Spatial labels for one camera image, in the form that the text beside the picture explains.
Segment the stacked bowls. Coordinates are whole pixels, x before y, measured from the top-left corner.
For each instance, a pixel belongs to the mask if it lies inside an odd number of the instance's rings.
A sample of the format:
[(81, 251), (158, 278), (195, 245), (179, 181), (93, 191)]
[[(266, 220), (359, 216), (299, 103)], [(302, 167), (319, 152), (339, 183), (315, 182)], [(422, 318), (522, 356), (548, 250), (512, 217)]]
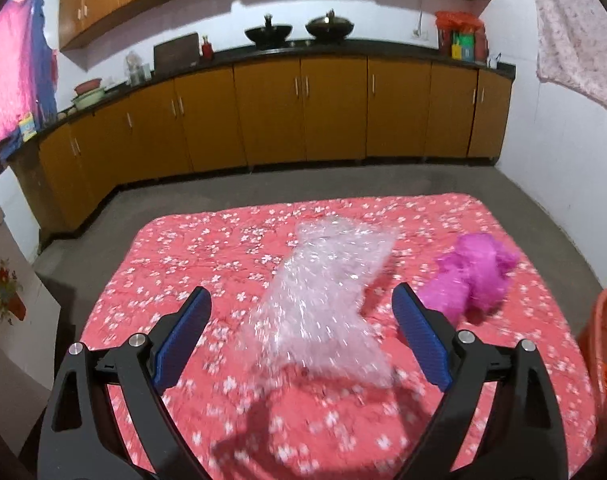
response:
[(86, 110), (87, 107), (102, 101), (105, 96), (105, 89), (102, 88), (102, 79), (100, 78), (82, 82), (74, 88), (74, 92), (76, 92), (76, 97), (72, 100), (72, 103), (77, 110)]

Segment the wall power outlet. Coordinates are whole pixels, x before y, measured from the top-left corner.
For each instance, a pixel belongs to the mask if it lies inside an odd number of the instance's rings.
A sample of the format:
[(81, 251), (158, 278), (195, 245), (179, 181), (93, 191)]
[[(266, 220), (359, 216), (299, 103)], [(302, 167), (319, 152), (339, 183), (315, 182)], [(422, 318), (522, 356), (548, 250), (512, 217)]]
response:
[(413, 32), (413, 37), (418, 40), (427, 41), (428, 32), (424, 32), (423, 30), (415, 29)]

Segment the magenta plastic bag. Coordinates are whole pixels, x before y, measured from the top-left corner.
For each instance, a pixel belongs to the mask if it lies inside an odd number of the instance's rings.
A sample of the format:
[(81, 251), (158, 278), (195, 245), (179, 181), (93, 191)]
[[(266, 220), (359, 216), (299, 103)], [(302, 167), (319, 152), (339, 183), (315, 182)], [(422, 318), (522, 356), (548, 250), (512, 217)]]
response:
[(417, 293), (423, 305), (457, 326), (480, 324), (505, 301), (519, 255), (488, 233), (460, 236), (436, 259), (437, 272)]

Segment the green canister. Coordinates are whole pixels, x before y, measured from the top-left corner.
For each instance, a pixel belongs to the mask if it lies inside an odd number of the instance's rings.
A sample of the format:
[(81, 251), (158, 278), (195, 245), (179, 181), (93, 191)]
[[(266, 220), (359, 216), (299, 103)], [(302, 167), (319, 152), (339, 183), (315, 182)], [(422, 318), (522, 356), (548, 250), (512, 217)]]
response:
[(462, 61), (474, 62), (475, 60), (475, 35), (463, 34), (460, 32), (457, 35), (457, 44), (462, 47)]

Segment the black lidded wok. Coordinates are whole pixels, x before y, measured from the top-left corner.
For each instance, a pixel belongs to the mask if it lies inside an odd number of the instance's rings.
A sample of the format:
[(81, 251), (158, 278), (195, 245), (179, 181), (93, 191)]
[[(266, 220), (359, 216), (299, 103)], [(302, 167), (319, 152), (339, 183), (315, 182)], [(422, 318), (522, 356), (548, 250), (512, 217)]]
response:
[(354, 24), (331, 9), (324, 16), (309, 21), (305, 29), (320, 44), (339, 44), (353, 32)]

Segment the dark cutting board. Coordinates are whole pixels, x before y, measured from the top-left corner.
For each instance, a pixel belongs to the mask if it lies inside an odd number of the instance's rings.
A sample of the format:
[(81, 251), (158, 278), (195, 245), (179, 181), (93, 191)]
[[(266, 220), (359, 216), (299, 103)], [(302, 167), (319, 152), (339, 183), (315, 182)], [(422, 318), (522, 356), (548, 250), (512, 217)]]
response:
[(200, 61), (200, 41), (197, 32), (162, 42), (154, 46), (154, 74), (162, 76)]

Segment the pink blue window curtain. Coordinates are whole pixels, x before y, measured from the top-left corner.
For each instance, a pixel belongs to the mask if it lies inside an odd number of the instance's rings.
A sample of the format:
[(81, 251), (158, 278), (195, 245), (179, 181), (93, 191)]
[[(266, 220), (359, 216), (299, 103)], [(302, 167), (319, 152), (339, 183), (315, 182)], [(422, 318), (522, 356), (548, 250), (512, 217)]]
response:
[(44, 0), (8, 0), (0, 10), (0, 142), (32, 118), (57, 116), (56, 52), (45, 38)]

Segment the red plastic basket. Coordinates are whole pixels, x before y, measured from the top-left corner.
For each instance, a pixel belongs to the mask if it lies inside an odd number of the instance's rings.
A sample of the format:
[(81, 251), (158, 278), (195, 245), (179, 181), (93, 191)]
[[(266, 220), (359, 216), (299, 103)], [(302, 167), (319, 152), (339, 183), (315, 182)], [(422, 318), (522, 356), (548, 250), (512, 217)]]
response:
[(595, 404), (595, 438), (599, 440), (607, 436), (607, 288), (597, 296), (577, 343), (589, 372)]

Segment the lower wooden cabinets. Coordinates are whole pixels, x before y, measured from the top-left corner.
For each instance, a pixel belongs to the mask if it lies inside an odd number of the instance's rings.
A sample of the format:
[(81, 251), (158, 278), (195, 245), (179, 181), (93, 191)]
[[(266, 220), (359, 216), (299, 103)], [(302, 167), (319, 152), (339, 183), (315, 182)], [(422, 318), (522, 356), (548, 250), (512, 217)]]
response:
[(514, 78), (384, 58), (205, 70), (73, 114), (9, 165), (42, 237), (76, 232), (116, 188), (299, 162), (500, 156)]

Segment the red floral tablecloth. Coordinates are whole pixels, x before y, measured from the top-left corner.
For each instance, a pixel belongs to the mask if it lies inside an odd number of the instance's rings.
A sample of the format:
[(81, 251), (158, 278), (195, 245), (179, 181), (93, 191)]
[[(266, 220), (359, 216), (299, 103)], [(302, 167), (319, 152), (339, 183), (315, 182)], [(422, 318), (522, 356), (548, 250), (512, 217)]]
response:
[(483, 313), (487, 344), (535, 344), (568, 467), (596, 421), (575, 338), (525, 252), (464, 194), (343, 198), (174, 214), (147, 223), (97, 300), (92, 350), (146, 334), (204, 287), (212, 313), (162, 400), (215, 479), (390, 479), (441, 401), (404, 342), (392, 292), (436, 307), (442, 278)]

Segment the flower decorated panel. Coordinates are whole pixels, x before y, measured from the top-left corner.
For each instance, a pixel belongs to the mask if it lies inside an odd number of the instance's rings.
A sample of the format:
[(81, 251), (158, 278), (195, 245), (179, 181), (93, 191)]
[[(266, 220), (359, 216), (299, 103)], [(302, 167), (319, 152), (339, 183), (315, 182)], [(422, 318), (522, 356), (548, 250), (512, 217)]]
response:
[(0, 436), (19, 453), (54, 383), (60, 305), (24, 258), (0, 208)]

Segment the red bag covered appliance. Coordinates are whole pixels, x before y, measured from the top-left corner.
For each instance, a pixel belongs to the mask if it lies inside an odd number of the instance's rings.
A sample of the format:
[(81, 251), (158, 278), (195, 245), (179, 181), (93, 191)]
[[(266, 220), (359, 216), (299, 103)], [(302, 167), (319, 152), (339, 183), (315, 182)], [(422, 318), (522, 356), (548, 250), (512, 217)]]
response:
[(467, 12), (438, 11), (435, 14), (438, 50), (454, 60), (486, 65), (489, 44), (486, 25)]

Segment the clear bubble wrap sheet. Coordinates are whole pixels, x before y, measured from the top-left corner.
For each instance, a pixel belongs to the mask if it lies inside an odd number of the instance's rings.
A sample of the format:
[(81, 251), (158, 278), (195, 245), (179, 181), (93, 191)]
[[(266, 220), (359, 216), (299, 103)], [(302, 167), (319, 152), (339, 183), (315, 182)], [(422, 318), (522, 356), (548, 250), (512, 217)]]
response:
[(387, 389), (391, 367), (362, 314), (366, 290), (384, 274), (398, 234), (345, 217), (305, 221), (236, 347), (250, 373), (337, 387)]

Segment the pink floral hanging cloth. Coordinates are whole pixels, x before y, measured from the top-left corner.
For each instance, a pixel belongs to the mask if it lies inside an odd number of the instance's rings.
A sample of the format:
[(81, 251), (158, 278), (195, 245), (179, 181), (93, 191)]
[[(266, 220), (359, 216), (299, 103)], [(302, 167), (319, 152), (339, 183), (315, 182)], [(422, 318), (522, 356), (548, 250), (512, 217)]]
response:
[(599, 0), (535, 0), (538, 77), (607, 108), (607, 12)]

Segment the red bottle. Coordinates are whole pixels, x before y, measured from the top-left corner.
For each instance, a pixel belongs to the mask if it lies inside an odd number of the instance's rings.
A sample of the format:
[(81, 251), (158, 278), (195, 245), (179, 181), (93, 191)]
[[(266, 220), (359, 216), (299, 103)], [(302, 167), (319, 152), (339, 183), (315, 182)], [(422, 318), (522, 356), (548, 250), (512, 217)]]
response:
[(213, 52), (212, 44), (209, 41), (209, 39), (208, 39), (207, 36), (202, 37), (201, 57), (204, 60), (206, 60), (207, 62), (212, 61), (213, 58), (214, 58), (214, 52)]

